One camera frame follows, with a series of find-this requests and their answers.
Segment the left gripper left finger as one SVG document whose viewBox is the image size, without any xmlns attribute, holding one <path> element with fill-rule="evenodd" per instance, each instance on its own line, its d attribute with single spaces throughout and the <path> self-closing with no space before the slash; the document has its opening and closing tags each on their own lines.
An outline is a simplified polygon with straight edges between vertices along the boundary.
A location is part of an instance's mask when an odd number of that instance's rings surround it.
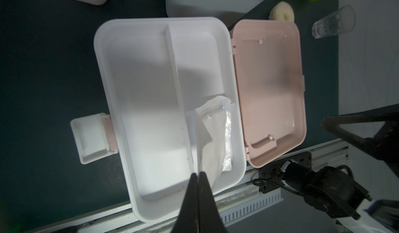
<svg viewBox="0 0 399 233">
<path fill-rule="evenodd" d="M 197 174 L 191 174 L 178 218 L 171 231 L 172 233 L 199 232 L 199 198 L 197 181 Z"/>
</svg>

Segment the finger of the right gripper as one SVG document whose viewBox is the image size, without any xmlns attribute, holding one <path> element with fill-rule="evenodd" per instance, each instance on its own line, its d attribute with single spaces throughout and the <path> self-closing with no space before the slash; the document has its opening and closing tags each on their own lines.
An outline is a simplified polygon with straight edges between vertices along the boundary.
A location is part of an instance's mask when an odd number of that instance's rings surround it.
<svg viewBox="0 0 399 233">
<path fill-rule="evenodd" d="M 399 105 L 326 117 L 322 128 L 399 175 Z"/>
</svg>

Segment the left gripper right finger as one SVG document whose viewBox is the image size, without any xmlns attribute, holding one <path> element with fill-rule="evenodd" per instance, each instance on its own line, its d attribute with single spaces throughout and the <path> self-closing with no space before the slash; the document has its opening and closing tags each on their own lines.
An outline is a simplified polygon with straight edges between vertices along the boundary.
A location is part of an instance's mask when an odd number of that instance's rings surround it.
<svg viewBox="0 0 399 233">
<path fill-rule="evenodd" d="M 205 172 L 200 172 L 198 178 L 198 232 L 227 233 Z"/>
</svg>

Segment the white gauze packet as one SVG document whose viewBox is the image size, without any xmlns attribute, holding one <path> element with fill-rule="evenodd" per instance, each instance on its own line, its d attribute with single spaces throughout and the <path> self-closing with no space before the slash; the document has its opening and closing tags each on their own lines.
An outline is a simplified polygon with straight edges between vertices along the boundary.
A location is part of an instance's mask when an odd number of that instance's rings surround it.
<svg viewBox="0 0 399 233">
<path fill-rule="evenodd" d="M 204 172 L 212 190 L 224 171 L 232 170 L 231 106 L 224 96 L 186 112 L 193 172 Z"/>
</svg>

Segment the pink first aid kit box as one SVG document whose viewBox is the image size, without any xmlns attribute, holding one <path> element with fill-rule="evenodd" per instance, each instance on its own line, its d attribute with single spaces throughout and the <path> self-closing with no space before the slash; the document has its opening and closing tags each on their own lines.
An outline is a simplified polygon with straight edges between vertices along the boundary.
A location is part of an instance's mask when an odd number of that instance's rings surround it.
<svg viewBox="0 0 399 233">
<path fill-rule="evenodd" d="M 209 144 L 198 115 L 231 107 L 232 170 L 213 186 L 236 186 L 301 145 L 307 133 L 300 34 L 287 21 L 241 20 L 229 31 L 213 17 L 114 19 L 94 36 L 109 114 L 71 121 L 80 162 L 118 154 L 134 216 L 175 217 Z"/>
</svg>

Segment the white kit tray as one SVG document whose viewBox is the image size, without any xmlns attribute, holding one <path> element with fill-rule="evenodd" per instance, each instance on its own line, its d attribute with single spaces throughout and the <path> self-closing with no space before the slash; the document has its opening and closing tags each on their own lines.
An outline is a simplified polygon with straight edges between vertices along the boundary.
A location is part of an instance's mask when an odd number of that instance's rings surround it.
<svg viewBox="0 0 399 233">
<path fill-rule="evenodd" d="M 114 19 L 94 37 L 135 216 L 177 216 L 193 173 L 186 112 L 217 96 L 232 101 L 232 170 L 213 193 L 236 186 L 247 162 L 232 44 L 213 17 Z"/>
</svg>

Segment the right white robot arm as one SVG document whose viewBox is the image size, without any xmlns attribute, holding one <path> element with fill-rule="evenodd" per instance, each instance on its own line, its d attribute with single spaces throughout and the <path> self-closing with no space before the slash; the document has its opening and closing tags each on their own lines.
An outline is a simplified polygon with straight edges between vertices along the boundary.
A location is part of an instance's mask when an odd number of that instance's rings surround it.
<svg viewBox="0 0 399 233">
<path fill-rule="evenodd" d="M 362 138 L 341 128 L 343 124 L 383 122 L 372 138 Z M 348 142 L 357 149 L 383 161 L 396 175 L 399 173 L 399 106 L 397 104 L 373 110 L 326 117 L 322 128 Z M 368 191 L 357 183 L 347 165 L 325 166 L 315 172 L 300 161 L 286 158 L 279 161 L 269 177 L 265 169 L 259 170 L 259 178 L 252 184 L 266 187 L 268 184 L 303 197 L 315 209 L 330 218 L 361 218 L 357 208 L 364 200 L 372 201 Z"/>
</svg>

